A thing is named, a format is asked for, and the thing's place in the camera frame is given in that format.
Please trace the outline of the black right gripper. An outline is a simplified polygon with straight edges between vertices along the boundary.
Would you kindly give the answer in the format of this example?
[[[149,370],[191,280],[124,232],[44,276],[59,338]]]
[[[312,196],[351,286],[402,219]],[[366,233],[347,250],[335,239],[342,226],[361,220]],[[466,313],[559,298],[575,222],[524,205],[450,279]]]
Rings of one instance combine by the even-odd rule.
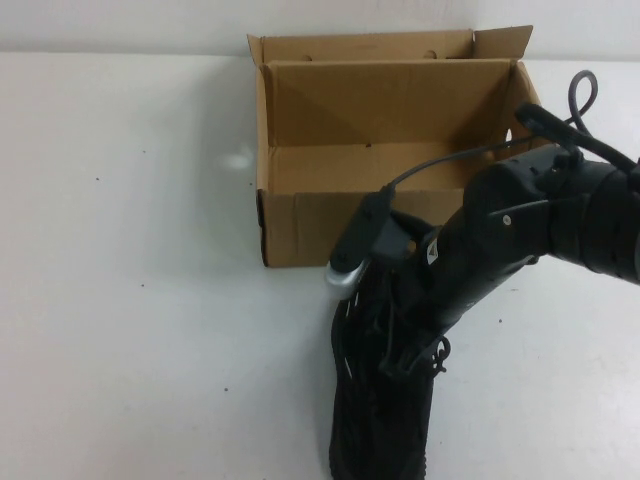
[[[464,216],[454,215],[399,273],[399,305],[410,325],[391,322],[379,370],[410,375],[431,367],[440,335],[501,286],[505,273],[492,266],[471,238]]]

